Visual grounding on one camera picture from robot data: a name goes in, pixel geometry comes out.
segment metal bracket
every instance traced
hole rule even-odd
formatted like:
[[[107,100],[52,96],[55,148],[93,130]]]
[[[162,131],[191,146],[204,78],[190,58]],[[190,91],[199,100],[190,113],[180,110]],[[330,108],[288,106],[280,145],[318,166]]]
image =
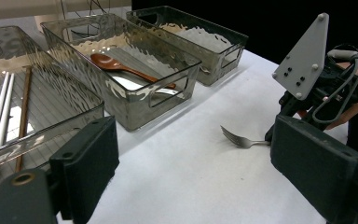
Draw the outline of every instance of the metal bracket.
[[[319,14],[272,75],[298,100],[307,98],[324,70],[328,22],[328,14]]]

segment textured plastic bin wall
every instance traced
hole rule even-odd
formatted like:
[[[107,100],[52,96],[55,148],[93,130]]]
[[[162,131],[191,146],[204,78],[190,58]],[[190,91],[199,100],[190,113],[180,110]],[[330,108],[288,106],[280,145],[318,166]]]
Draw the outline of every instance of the textured plastic bin wall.
[[[19,138],[26,67],[32,68],[27,134]],[[15,172],[19,156],[22,169],[47,168],[54,152],[103,117],[103,100],[16,26],[0,27],[0,93],[5,74],[15,78],[6,141],[0,147],[0,183]]]
[[[129,132],[167,113],[193,94],[200,60],[115,14],[42,22],[41,26],[53,57],[99,94],[105,101],[105,110],[115,115]],[[73,31],[85,26],[98,29],[93,35],[76,38]],[[158,81],[149,83],[126,72],[101,70],[90,60],[95,52],[114,57]],[[115,77],[142,88],[131,90]],[[175,95],[158,93],[171,83],[176,85]]]
[[[200,58],[197,80],[205,86],[238,66],[248,40],[247,35],[167,6],[129,11],[127,20]]]

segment white tablecloth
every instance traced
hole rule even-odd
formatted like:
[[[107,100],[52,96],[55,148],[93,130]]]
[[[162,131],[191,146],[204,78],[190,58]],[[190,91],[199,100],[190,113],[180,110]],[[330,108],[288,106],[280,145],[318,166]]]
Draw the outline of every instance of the white tablecloth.
[[[324,224],[270,162],[268,146],[240,149],[220,125],[264,139],[285,89],[277,64],[245,51],[238,68],[139,131],[117,124],[120,165],[89,223]],[[346,141],[346,127],[329,134]]]

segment brown spoon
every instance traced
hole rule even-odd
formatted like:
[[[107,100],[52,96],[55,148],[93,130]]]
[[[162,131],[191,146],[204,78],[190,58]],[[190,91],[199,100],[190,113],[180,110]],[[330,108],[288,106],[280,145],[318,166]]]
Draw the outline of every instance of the brown spoon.
[[[140,71],[134,70],[132,68],[127,67],[126,65],[122,64],[118,60],[111,58],[107,55],[101,53],[94,53],[90,55],[91,60],[101,69],[105,71],[126,71],[137,75],[138,77],[142,77],[143,79],[149,82],[157,82],[158,79],[155,77],[151,77],[145,73]],[[170,84],[167,86],[168,89],[175,89],[175,84]]]

